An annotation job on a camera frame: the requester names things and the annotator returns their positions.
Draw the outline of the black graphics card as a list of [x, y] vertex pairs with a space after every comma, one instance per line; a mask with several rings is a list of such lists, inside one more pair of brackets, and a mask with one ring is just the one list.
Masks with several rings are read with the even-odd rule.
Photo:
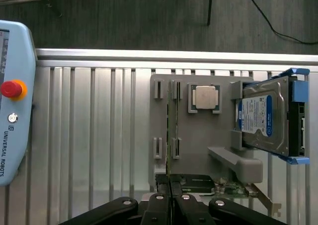
[[167, 184], [170, 179], [173, 187], [173, 193], [194, 193], [199, 196], [216, 196], [227, 199], [258, 199], [261, 204], [267, 209], [272, 217], [280, 217], [279, 203], [274, 203], [267, 197], [256, 185], [242, 184], [238, 181], [230, 181], [226, 178], [213, 180], [208, 175], [193, 175], [193, 174], [157, 174], [155, 176], [156, 187], [159, 191], [163, 184]]

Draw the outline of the grey parts rack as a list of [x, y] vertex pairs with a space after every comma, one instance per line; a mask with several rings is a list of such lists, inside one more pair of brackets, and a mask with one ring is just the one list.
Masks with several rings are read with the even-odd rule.
[[[263, 163], [242, 144], [236, 101], [251, 77], [160, 75], [150, 78], [149, 184], [157, 174], [233, 175], [260, 183]], [[219, 85], [219, 111], [191, 110], [191, 85]]]

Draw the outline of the silver CPU chip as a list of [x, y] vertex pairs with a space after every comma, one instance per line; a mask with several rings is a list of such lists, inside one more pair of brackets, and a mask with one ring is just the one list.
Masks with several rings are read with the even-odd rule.
[[221, 106], [219, 85], [191, 85], [191, 110], [219, 111]]

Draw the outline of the hard disk with blue caddy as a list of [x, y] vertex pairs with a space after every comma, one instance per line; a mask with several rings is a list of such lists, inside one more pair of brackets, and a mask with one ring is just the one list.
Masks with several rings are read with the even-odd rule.
[[309, 164], [305, 155], [305, 105], [309, 83], [290, 68], [264, 81], [243, 83], [237, 99], [237, 126], [242, 144], [269, 152], [289, 164]]

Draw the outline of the light blue teach pendant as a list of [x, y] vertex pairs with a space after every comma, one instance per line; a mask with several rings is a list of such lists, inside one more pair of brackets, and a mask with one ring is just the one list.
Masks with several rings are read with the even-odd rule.
[[27, 148], [36, 61], [29, 28], [0, 20], [0, 186], [14, 179]]

